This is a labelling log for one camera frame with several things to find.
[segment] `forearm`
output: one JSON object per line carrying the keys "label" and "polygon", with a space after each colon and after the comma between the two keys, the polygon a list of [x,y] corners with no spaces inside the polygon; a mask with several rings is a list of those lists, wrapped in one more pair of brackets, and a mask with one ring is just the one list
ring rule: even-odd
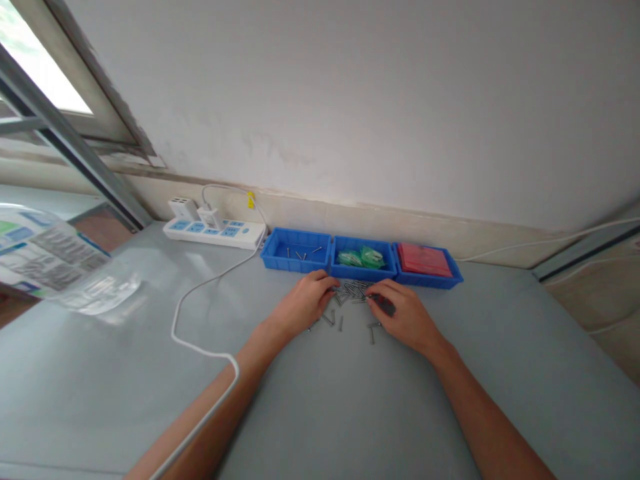
{"label": "forearm", "polygon": [[446,343],[427,358],[451,402],[482,478],[555,478],[474,378],[451,344]]}
{"label": "forearm", "polygon": [[[210,475],[218,466],[227,444],[255,394],[267,368],[284,348],[289,338],[268,321],[260,324],[236,356],[240,378],[227,400],[189,444],[163,476],[165,480],[198,479]],[[193,430],[233,380],[231,365],[196,398],[196,400],[156,440],[125,477],[125,480],[148,479],[162,465],[180,442]]]}

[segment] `electrical socket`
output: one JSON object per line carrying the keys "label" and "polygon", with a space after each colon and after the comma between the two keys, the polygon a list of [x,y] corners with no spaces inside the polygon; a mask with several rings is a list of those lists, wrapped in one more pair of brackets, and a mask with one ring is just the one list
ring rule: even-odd
{"label": "electrical socket", "polygon": [[174,218],[162,228],[168,238],[213,245],[226,245],[247,250],[254,250],[260,242],[267,226],[264,223],[244,222],[240,220],[223,220],[222,230],[207,228],[198,221]]}

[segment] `white cable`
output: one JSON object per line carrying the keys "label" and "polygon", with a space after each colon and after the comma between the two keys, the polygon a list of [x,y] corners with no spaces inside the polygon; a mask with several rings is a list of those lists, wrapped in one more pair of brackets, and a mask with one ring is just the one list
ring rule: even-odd
{"label": "white cable", "polygon": [[556,285],[558,283],[562,283],[565,280],[570,279],[572,276],[582,272],[582,270],[584,270],[585,268],[587,268],[590,265],[595,265],[596,263],[606,263],[606,262],[610,262],[610,261],[614,261],[614,260],[626,260],[626,259],[640,259],[640,255],[639,256],[632,256],[632,255],[626,255],[624,257],[611,257],[611,258],[606,258],[606,259],[600,259],[600,260],[591,260],[586,262],[584,265],[581,265],[580,268],[576,268],[576,270],[572,271],[570,274],[566,275],[565,277],[559,278],[558,280],[554,280],[554,281],[550,281],[550,282],[545,282],[543,283],[543,285],[545,287],[548,287],[550,285]]}
{"label": "white cable", "polygon": [[[217,183],[209,183],[207,185],[204,185],[202,187],[202,202],[204,204],[206,204],[206,206],[208,206],[209,208],[211,208],[211,206],[209,205],[209,203],[205,200],[205,189],[208,187],[220,187],[220,188],[224,188],[227,190],[236,190],[236,191],[241,191],[244,194],[249,194],[248,192],[246,192],[245,190],[242,190],[241,188],[238,187],[230,187],[229,185],[219,185]],[[187,448],[188,444],[190,444],[192,442],[192,440],[195,438],[195,436],[198,434],[198,432],[200,432],[200,430],[202,429],[202,427],[204,427],[204,425],[211,419],[211,417],[213,416],[213,414],[216,412],[216,410],[218,410],[218,407],[228,398],[229,394],[231,393],[231,391],[233,390],[233,388],[236,386],[236,384],[238,383],[238,378],[240,378],[240,366],[238,365],[238,362],[235,360],[235,358],[233,358],[233,355],[230,353],[216,353],[216,352],[211,352],[208,350],[204,350],[200,347],[198,347],[197,345],[194,345],[192,343],[189,343],[185,340],[182,340],[180,338],[178,338],[178,336],[176,335],[175,331],[178,325],[178,315],[180,314],[180,308],[182,307],[182,302],[184,302],[184,300],[187,298],[187,296],[197,290],[198,288],[202,287],[203,285],[208,284],[209,282],[212,282],[220,277],[222,277],[223,275],[225,275],[226,273],[230,272],[231,270],[233,270],[236,267],[239,267],[240,265],[242,265],[244,262],[252,259],[255,254],[258,252],[258,250],[260,249],[260,245],[262,244],[265,235],[267,233],[267,221],[265,219],[265,214],[262,212],[262,210],[260,210],[260,206],[258,206],[257,202],[255,202],[254,200],[254,205],[255,208],[258,210],[258,213],[260,214],[260,216],[262,217],[262,222],[264,222],[265,224],[265,230],[262,233],[262,236],[260,236],[260,240],[258,241],[258,244],[255,247],[255,250],[253,251],[252,254],[250,254],[250,256],[248,256],[247,258],[245,258],[244,260],[242,260],[239,263],[236,263],[234,266],[224,270],[224,272],[220,273],[219,275],[216,275],[214,278],[210,278],[209,280],[206,280],[198,285],[196,285],[195,287],[191,288],[188,292],[186,292],[182,298],[180,298],[180,300],[178,300],[178,304],[175,306],[175,312],[173,314],[173,322],[171,324],[171,338],[174,340],[174,342],[190,348],[191,350],[194,350],[206,357],[212,357],[212,358],[224,358],[227,359],[230,364],[233,366],[233,370],[235,372],[235,376],[231,382],[231,384],[229,385],[229,387],[225,390],[225,392],[222,394],[222,396],[218,399],[218,401],[209,409],[209,411],[205,414],[204,417],[202,417],[202,419],[200,420],[200,422],[198,422],[198,424],[193,428],[193,430],[191,430],[191,432],[189,432],[189,434],[184,438],[184,440],[182,440],[182,442],[180,442],[180,445],[178,445],[178,447],[173,451],[173,453],[164,461],[164,463],[162,465],[160,465],[160,467],[158,468],[158,470],[156,470],[156,472],[151,476],[151,480],[157,480],[160,477],[162,477],[168,470],[168,468],[170,466],[172,466],[173,462],[175,462],[175,460],[180,456],[180,454],[182,454],[182,452],[184,452],[185,448]]]}
{"label": "white cable", "polygon": [[618,320],[617,322],[612,323],[611,325],[608,325],[608,326],[603,327],[601,329],[588,331],[587,335],[598,335],[599,333],[604,333],[606,331],[613,330],[614,328],[618,328],[623,323],[626,323],[626,322],[631,321],[631,320],[634,320],[634,317],[627,317],[625,319]]}
{"label": "white cable", "polygon": [[510,245],[508,247],[502,247],[502,248],[498,248],[495,250],[490,250],[488,252],[484,252],[484,253],[480,253],[478,255],[474,255],[472,257],[467,257],[467,258],[463,258],[463,259],[455,259],[456,261],[471,261],[471,260],[475,260],[476,258],[480,258],[480,257],[485,257],[487,255],[490,255],[492,253],[498,253],[498,252],[502,252],[502,251],[506,251],[506,250],[512,250],[512,249],[516,249],[516,248],[522,248],[522,247],[531,247],[533,245],[542,245],[544,243],[555,243],[555,242],[559,242],[559,241],[565,241],[565,240],[572,240],[574,238],[578,238],[578,237],[582,237],[583,235],[587,235],[588,233],[592,233],[598,230],[602,230],[604,228],[608,228],[608,227],[613,227],[614,225],[623,225],[625,223],[632,223],[632,222],[636,222],[636,221],[640,221],[640,217],[632,217],[629,219],[624,219],[624,220],[616,220],[616,221],[611,221],[608,223],[603,223],[602,225],[597,225],[595,227],[592,227],[590,229],[586,229],[586,230],[582,230],[576,233],[572,233],[571,235],[568,235],[566,237],[560,237],[560,238],[556,238],[556,239],[551,239],[551,240],[539,240],[539,241],[535,241],[535,242],[528,242],[528,243],[518,243],[516,245]]}

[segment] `plastic bag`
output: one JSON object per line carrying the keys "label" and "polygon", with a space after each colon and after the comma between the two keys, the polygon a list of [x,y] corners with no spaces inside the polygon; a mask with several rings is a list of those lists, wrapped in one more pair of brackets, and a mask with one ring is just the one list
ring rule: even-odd
{"label": "plastic bag", "polygon": [[341,265],[349,265],[350,267],[363,266],[360,254],[355,250],[342,250],[338,252],[338,263]]}
{"label": "plastic bag", "polygon": [[362,264],[366,268],[378,270],[385,265],[385,259],[382,253],[366,245],[360,249],[360,258],[362,258]]}

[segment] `white plug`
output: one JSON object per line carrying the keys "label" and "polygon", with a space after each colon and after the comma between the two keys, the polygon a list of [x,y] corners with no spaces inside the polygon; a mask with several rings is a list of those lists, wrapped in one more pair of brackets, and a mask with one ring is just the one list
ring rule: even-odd
{"label": "white plug", "polygon": [[176,218],[180,220],[198,220],[197,206],[191,199],[175,197],[169,200],[169,206]]}
{"label": "white plug", "polygon": [[218,209],[209,210],[206,207],[200,207],[198,208],[197,213],[198,216],[200,216],[200,220],[206,223],[210,228],[220,231],[225,229],[222,215],[220,215],[220,211]]}

